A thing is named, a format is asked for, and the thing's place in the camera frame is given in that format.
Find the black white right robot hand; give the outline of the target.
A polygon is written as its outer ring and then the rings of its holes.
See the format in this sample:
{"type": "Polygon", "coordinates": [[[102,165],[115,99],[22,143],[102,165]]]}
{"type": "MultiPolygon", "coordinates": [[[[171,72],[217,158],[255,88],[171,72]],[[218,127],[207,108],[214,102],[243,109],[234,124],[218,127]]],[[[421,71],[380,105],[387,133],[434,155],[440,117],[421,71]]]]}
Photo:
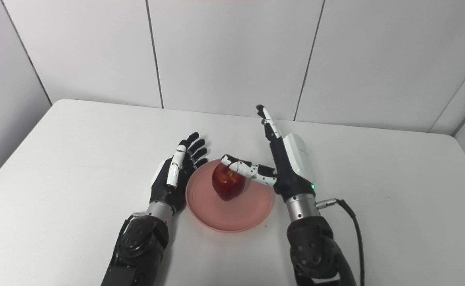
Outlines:
{"type": "Polygon", "coordinates": [[[228,154],[222,156],[221,163],[247,179],[273,187],[284,201],[300,194],[314,197],[316,187],[312,182],[311,162],[305,158],[303,139],[293,133],[283,135],[264,105],[259,104],[256,109],[262,118],[275,167],[254,164],[228,154]]]}

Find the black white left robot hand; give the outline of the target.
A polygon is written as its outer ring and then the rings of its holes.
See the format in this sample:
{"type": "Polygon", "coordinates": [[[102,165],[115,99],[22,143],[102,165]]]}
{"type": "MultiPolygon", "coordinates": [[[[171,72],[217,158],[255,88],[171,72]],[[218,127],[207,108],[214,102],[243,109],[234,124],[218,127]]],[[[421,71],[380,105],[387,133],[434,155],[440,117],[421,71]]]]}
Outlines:
{"type": "Polygon", "coordinates": [[[161,162],[151,185],[150,202],[167,203],[174,213],[186,204],[186,187],[190,177],[209,160],[205,139],[193,132],[179,142],[174,154],[161,162]]]}

